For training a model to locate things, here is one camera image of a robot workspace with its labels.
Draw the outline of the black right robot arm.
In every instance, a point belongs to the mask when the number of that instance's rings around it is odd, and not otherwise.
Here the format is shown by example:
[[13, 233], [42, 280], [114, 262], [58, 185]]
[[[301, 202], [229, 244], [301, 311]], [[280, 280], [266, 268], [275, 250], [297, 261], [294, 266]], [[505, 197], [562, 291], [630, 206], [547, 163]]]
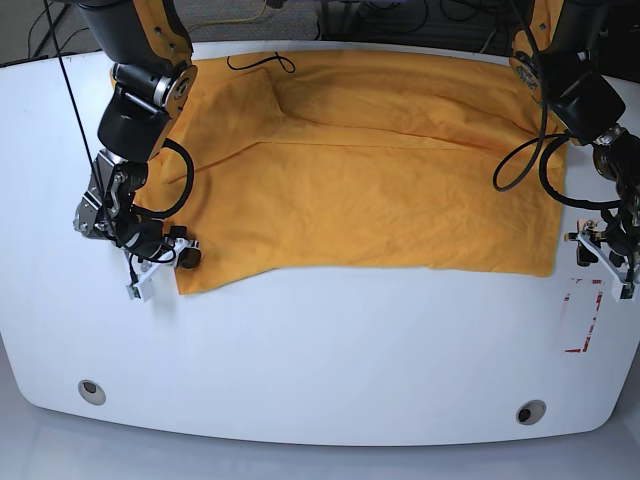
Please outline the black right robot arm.
[[[131, 263], [150, 268], [197, 267], [198, 243], [184, 226], [165, 220], [188, 200], [194, 162], [169, 133], [182, 113], [197, 76], [193, 46], [171, 1], [79, 1], [76, 4], [103, 52], [113, 61], [113, 95], [98, 128], [103, 146], [74, 219], [88, 239], [106, 240]], [[162, 150], [178, 154], [186, 180], [178, 200], [152, 211], [135, 202], [148, 179], [148, 163]]]

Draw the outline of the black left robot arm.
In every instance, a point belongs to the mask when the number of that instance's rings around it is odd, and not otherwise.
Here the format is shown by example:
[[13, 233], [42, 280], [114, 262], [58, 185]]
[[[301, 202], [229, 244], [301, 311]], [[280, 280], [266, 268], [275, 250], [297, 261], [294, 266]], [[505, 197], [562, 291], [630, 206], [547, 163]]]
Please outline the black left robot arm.
[[[541, 108], [541, 120], [554, 119], [562, 132], [549, 134], [546, 125], [531, 144], [528, 162], [538, 169], [545, 192], [565, 207], [600, 214], [580, 220], [565, 238], [576, 245], [582, 267], [602, 263], [613, 277], [612, 294], [632, 300], [639, 292], [639, 139], [619, 123], [625, 104], [601, 75], [594, 58], [597, 37], [605, 23], [608, 1], [531, 1], [510, 7], [526, 38], [523, 50], [510, 60], [514, 72]], [[549, 180], [552, 154], [572, 141], [589, 146], [597, 173], [614, 183], [613, 201], [570, 198]]]

